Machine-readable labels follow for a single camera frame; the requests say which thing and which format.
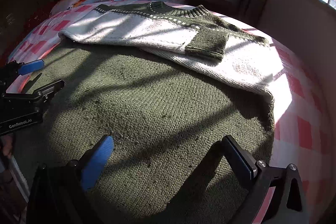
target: checkered bedsheet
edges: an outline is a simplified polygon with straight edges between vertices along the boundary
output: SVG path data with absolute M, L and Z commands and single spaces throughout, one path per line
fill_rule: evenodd
M 119 1 L 82 5 L 72 10 L 59 12 L 41 23 L 16 47 L 9 61 L 31 62 L 45 57 L 59 42 L 58 32 L 82 18 L 100 4 L 125 5 L 147 1 Z M 168 5 L 192 9 L 191 6 Z M 330 122 L 317 77 L 288 48 L 270 36 L 233 18 L 218 15 L 239 28 L 262 37 L 270 42 L 273 57 L 273 85 L 275 98 L 275 136 L 271 166 L 297 165 L 304 191 L 310 222 L 315 223 L 334 195 L 332 187 L 332 164 L 330 147 Z M 29 76 L 20 76 L 7 90 L 20 92 Z M 273 191 L 270 190 L 254 223 L 260 223 L 265 214 Z

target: green and white sweater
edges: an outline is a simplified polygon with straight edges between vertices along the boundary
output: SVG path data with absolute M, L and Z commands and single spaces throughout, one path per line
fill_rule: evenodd
M 136 46 L 230 86 L 272 100 L 269 44 L 213 15 L 163 2 L 99 5 L 60 36 L 88 44 Z

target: green ribbed cuff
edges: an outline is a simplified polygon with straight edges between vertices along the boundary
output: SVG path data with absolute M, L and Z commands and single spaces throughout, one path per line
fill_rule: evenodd
M 201 27 L 198 34 L 185 47 L 185 54 L 221 61 L 228 38 L 229 34 L 227 32 L 214 32 Z

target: bedsheet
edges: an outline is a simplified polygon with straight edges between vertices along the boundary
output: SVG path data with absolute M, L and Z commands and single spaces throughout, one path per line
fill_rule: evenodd
M 45 57 L 60 38 L 58 32 L 82 18 L 100 4 L 125 5 L 147 1 L 117 1 L 81 5 L 59 12 L 42 22 L 16 47 L 9 61 L 31 62 Z M 167 3 L 170 6 L 192 9 L 191 6 Z M 270 160 L 271 166 L 297 165 L 304 191 L 310 222 L 315 223 L 334 195 L 330 147 L 330 122 L 325 99 L 316 75 L 288 48 L 265 33 L 243 22 L 214 13 L 246 32 L 266 37 L 273 59 L 275 135 Z M 20 92 L 29 76 L 20 76 L 7 90 Z M 254 223 L 260 223 L 273 190 L 270 189 Z

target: white knit section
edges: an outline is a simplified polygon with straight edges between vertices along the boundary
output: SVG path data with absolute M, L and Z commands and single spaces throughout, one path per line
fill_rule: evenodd
M 97 11 L 61 30 L 73 41 L 89 44 L 155 47 L 184 53 L 185 47 L 198 33 L 164 18 L 152 20 L 135 14 Z
M 251 91 L 273 100 L 270 84 L 273 81 L 272 68 L 269 64 L 269 47 L 253 41 L 229 37 L 224 58 L 220 63 L 189 57 L 174 52 L 143 47 L 143 50 L 178 63 L 186 68 L 212 77 L 235 88 Z

